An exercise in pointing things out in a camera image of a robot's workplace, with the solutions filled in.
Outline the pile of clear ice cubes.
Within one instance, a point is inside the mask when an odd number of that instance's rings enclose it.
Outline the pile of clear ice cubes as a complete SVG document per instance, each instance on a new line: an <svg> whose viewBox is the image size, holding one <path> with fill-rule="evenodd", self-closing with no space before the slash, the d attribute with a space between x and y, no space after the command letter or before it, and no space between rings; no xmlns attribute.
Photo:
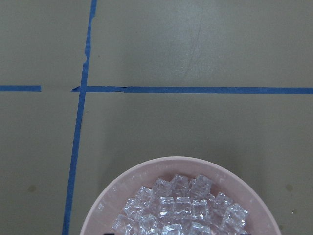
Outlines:
<svg viewBox="0 0 313 235"><path fill-rule="evenodd" d="M112 229L118 235L246 235L248 211L222 192L213 195L213 185L203 175L158 178L127 199Z"/></svg>

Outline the pink bowl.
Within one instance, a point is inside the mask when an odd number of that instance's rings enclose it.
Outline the pink bowl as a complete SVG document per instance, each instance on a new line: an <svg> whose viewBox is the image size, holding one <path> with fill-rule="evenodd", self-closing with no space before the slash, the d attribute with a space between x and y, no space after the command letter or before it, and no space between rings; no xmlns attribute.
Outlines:
<svg viewBox="0 0 313 235"><path fill-rule="evenodd" d="M112 223L127 199L140 186L152 187L157 178L171 180L181 174L189 178L204 175L213 180L213 194L223 192L248 212L246 230L251 235L279 235L273 215L259 195L241 178L227 169L198 158L172 156L140 163L113 180L93 203L81 229L82 235L112 233Z"/></svg>

